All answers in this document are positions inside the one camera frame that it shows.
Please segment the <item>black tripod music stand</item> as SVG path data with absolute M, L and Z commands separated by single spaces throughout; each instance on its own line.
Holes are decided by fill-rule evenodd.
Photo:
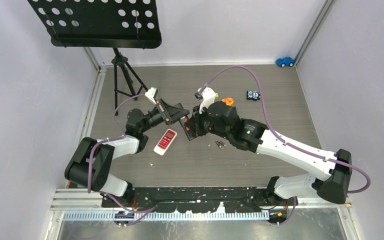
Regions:
M 121 69 L 130 92 L 114 83 L 114 104 L 120 94 L 137 100 L 148 88 L 118 49 L 156 49 L 162 43 L 154 0 L 30 0 L 56 47 L 110 48 L 115 69 Z

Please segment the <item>dark battery left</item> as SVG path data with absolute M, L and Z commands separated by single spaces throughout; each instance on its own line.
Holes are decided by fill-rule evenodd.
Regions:
M 220 144 L 220 142 L 218 140 L 215 141 L 216 145 L 221 149 L 222 148 L 222 145 Z

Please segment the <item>black remote control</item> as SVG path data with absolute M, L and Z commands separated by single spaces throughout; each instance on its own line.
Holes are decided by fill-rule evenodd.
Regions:
M 178 122 L 179 122 L 181 128 L 183 129 L 187 139 L 189 141 L 191 141 L 191 140 L 196 138 L 196 134 L 192 130 L 190 130 L 190 128 L 188 128 L 186 126 L 186 123 L 188 120 L 189 120 L 189 117 L 186 115 L 186 116 L 181 117 Z

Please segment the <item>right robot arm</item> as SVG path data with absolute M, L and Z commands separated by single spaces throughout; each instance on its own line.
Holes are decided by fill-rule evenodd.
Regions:
M 194 107 L 191 118 L 183 123 L 190 140 L 214 134 L 239 150 L 275 157 L 307 172 L 293 177 L 272 177 L 265 192 L 271 205 L 292 197 L 309 196 L 334 204 L 346 201 L 352 155 L 345 149 L 326 151 L 282 136 L 261 122 L 240 118 L 235 107 L 222 101 L 203 110 Z

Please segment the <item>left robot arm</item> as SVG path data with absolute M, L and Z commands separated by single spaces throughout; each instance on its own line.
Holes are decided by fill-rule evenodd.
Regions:
M 156 106 L 148 113 L 138 108 L 130 110 L 122 136 L 102 140 L 84 137 L 80 141 L 64 171 L 65 179 L 86 187 L 90 192 L 110 194 L 121 207 L 128 207 L 134 199 L 133 186 L 110 174 L 112 161 L 141 152 L 149 139 L 146 131 L 161 123 L 182 122 L 189 113 L 181 103 L 170 105 L 163 99 L 157 100 Z

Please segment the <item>red and white remote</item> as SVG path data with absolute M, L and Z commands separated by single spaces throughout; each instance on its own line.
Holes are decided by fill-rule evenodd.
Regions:
M 153 148 L 153 151 L 163 156 L 166 151 L 169 149 L 175 138 L 177 137 L 178 133 L 172 129 L 167 129 L 163 136 L 160 138 L 156 146 Z

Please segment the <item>orange yellow toy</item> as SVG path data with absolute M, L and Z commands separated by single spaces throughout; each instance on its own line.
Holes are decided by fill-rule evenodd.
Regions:
M 235 102 L 231 97 L 223 98 L 221 101 L 224 102 L 227 106 L 232 106 Z

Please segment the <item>blue toy car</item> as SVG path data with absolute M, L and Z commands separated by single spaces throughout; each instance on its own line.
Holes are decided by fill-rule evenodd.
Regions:
M 278 58 L 275 61 L 275 64 L 278 67 L 284 68 L 284 67 L 293 67 L 295 65 L 295 60 L 292 57 L 284 57 L 284 58 Z

